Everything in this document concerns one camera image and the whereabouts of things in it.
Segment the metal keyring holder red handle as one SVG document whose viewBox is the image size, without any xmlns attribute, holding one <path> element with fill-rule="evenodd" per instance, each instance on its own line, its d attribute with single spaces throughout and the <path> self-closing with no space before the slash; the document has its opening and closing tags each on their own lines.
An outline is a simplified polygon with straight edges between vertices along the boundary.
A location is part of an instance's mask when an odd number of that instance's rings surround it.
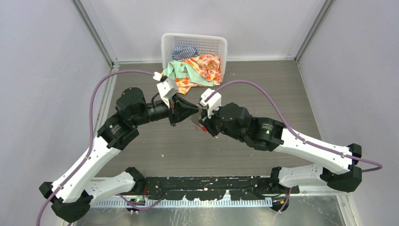
<svg viewBox="0 0 399 226">
<path fill-rule="evenodd" d="M 200 124 L 200 120 L 201 120 L 200 112 L 195 113 L 192 116 L 190 116 L 190 119 L 196 129 L 201 129 L 202 131 L 207 132 L 207 129 L 203 125 Z"/>
</svg>

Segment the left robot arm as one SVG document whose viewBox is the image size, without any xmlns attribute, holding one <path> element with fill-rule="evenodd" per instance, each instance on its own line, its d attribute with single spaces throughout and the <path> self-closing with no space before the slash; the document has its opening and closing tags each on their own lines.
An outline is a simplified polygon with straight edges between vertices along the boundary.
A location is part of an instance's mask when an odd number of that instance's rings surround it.
<svg viewBox="0 0 399 226">
<path fill-rule="evenodd" d="M 196 114 L 198 107 L 177 94 L 166 101 L 146 102 L 139 88 L 128 88 L 116 101 L 116 113 L 98 130 L 87 151 L 58 180 L 44 182 L 39 190 L 49 199 L 53 212 L 72 223 L 82 218 L 96 203 L 111 196 L 140 194 L 145 177 L 134 167 L 110 179 L 93 183 L 92 178 L 138 135 L 138 127 L 168 119 L 172 126 Z"/>
</svg>

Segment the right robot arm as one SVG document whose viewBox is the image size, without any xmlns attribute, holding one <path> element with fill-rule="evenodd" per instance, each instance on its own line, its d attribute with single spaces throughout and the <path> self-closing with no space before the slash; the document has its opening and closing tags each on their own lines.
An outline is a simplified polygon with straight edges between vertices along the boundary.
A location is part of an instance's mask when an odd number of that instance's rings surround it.
<svg viewBox="0 0 399 226">
<path fill-rule="evenodd" d="M 281 193 L 286 188 L 323 185 L 341 192 L 353 192 L 362 182 L 362 169 L 357 167 L 361 146 L 338 146 L 289 130 L 267 117 L 253 117 L 235 103 L 225 106 L 200 104 L 199 124 L 213 137 L 223 134 L 259 150 L 286 153 L 312 162 L 311 165 L 275 167 L 269 188 Z"/>
</svg>

